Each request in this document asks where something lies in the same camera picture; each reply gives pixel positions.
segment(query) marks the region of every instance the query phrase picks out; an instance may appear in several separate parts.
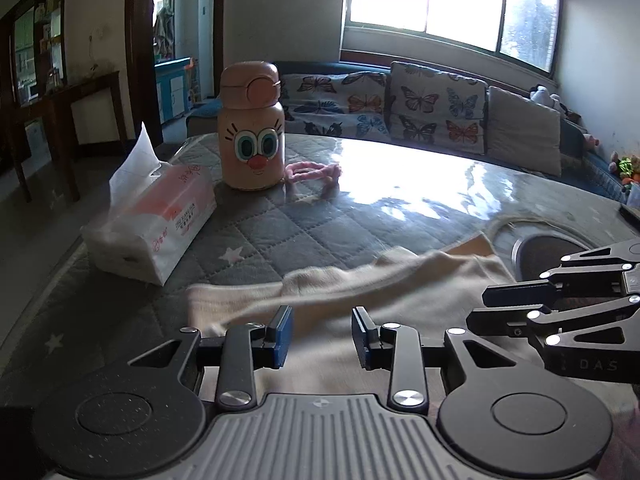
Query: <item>hanging clothes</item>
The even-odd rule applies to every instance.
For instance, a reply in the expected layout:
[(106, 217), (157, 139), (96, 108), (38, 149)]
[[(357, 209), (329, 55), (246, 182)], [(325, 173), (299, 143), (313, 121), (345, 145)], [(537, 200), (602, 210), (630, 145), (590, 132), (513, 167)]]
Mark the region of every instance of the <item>hanging clothes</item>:
[(174, 13), (169, 7), (158, 11), (154, 25), (154, 54), (161, 59), (174, 58)]

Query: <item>stuffed toy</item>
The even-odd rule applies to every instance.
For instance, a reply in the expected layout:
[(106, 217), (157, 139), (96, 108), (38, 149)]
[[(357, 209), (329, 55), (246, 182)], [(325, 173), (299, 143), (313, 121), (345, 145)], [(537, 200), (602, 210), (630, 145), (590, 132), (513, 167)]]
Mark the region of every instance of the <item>stuffed toy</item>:
[(600, 141), (590, 134), (582, 134), (584, 136), (584, 147), (590, 152), (596, 151), (596, 146), (600, 145)]
[(566, 118), (568, 110), (560, 102), (560, 96), (558, 94), (549, 94), (549, 90), (547, 90), (546, 87), (542, 85), (532, 87), (529, 91), (529, 97), (539, 105), (557, 110), (563, 118)]
[(622, 185), (629, 189), (632, 182), (640, 182), (640, 157), (632, 155), (620, 158), (618, 152), (611, 152), (609, 173), (620, 177)]

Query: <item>cartoon eyes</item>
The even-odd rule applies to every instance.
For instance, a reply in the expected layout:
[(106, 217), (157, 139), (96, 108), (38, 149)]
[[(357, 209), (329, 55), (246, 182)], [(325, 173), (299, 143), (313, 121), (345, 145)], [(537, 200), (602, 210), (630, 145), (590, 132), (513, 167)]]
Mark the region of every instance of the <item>cartoon eyes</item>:
[(278, 151), (278, 134), (273, 128), (265, 128), (258, 134), (258, 153), (273, 158)]
[(241, 130), (234, 139), (234, 147), (236, 149), (236, 157), (246, 162), (258, 152), (258, 139), (255, 138), (253, 132)]
[(263, 155), (271, 159), (278, 151), (278, 134), (273, 128), (263, 129), (258, 136), (250, 130), (241, 130), (234, 139), (236, 157), (247, 162), (254, 155)]

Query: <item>butterfly pillow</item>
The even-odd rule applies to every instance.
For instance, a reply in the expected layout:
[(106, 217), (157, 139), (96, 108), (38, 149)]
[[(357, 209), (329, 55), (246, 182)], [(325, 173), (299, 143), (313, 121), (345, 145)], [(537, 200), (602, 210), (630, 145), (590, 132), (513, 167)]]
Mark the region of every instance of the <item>butterfly pillow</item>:
[(484, 153), (484, 81), (393, 62), (390, 102), (393, 138)]
[(288, 134), (390, 141), (381, 114), (297, 114), (286, 130)]
[(292, 116), (314, 113), (314, 110), (317, 113), (381, 114), (384, 109), (386, 75), (382, 72), (287, 74), (281, 82), (284, 88), (281, 102)]

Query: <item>sofa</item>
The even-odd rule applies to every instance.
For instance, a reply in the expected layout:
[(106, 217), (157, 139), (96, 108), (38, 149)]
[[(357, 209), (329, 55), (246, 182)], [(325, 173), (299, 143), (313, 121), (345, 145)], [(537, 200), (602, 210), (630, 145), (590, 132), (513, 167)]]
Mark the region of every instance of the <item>sofa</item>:
[[(606, 163), (583, 150), (558, 112), (481, 78), (393, 62), (274, 62), (289, 133), (389, 142), (464, 156), (626, 202)], [(187, 118), (188, 135), (216, 131), (219, 102)]]

